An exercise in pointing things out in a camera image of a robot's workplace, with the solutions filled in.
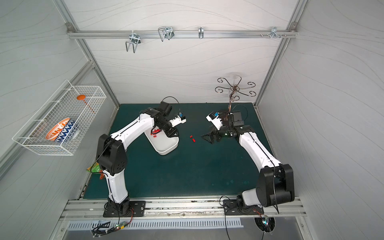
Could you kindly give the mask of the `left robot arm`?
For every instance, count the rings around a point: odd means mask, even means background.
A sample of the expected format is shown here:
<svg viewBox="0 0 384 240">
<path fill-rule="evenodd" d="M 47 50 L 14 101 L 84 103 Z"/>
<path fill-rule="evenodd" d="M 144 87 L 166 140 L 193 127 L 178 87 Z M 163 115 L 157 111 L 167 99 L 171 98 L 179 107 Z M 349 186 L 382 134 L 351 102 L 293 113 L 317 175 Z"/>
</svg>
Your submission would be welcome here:
<svg viewBox="0 0 384 240">
<path fill-rule="evenodd" d="M 109 196 L 104 215 L 127 216 L 134 210 L 126 188 L 125 169 L 127 149 L 142 134 L 146 135 L 154 150 L 161 156 L 175 150 L 179 144 L 177 125 L 187 121 L 183 113 L 167 120 L 172 106 L 164 101 L 157 108 L 147 108 L 139 116 L 111 135 L 101 135 L 98 141 L 96 162 L 105 175 Z"/>
</svg>

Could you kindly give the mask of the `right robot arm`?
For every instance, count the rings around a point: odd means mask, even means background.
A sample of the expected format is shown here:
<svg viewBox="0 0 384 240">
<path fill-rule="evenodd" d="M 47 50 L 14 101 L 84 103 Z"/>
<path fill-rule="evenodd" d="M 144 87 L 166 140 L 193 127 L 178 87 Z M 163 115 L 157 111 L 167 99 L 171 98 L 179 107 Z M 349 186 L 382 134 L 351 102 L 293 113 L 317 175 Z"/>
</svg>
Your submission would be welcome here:
<svg viewBox="0 0 384 240">
<path fill-rule="evenodd" d="M 206 116 L 213 127 L 202 138 L 213 144 L 222 138 L 238 141 L 249 154 L 259 177 L 256 187 L 237 196 L 242 207 L 277 207 L 295 200 L 294 171 L 289 164 L 282 164 L 262 144 L 254 129 L 245 125 L 241 112 L 211 112 Z"/>
</svg>

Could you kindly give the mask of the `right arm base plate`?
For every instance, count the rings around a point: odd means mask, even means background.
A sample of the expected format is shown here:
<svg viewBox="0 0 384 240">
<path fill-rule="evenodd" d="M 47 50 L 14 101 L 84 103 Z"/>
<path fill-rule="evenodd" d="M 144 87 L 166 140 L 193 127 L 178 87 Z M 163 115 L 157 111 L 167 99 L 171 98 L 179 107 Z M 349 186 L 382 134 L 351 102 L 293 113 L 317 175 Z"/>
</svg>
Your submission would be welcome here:
<svg viewBox="0 0 384 240">
<path fill-rule="evenodd" d="M 262 206 L 242 206 L 237 203 L 236 200 L 225 199 L 222 201 L 225 214 L 227 216 L 259 216 L 264 215 L 264 209 Z"/>
</svg>

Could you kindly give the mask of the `white plastic storage box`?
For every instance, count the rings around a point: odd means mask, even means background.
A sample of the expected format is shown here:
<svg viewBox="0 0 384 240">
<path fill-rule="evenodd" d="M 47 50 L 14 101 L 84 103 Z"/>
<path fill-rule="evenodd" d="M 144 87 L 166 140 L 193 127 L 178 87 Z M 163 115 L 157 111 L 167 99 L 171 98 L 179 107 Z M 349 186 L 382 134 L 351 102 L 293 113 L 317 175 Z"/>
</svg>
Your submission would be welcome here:
<svg viewBox="0 0 384 240">
<path fill-rule="evenodd" d="M 179 137 L 168 138 L 165 132 L 161 130 L 156 134 L 157 137 L 154 138 L 154 135 L 151 134 L 152 131 L 153 130 L 149 129 L 145 131 L 144 134 L 158 154 L 164 156 L 177 148 L 179 144 Z"/>
</svg>

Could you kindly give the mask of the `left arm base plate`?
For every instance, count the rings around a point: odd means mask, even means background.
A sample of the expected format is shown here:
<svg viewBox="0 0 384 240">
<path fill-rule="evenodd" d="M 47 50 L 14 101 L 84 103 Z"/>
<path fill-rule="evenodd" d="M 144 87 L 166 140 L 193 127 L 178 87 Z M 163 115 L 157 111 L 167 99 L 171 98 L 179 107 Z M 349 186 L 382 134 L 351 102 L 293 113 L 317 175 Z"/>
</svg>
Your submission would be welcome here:
<svg viewBox="0 0 384 240">
<path fill-rule="evenodd" d="M 104 206 L 104 218 L 143 217 L 146 201 L 125 201 L 116 204 L 109 200 Z"/>
</svg>

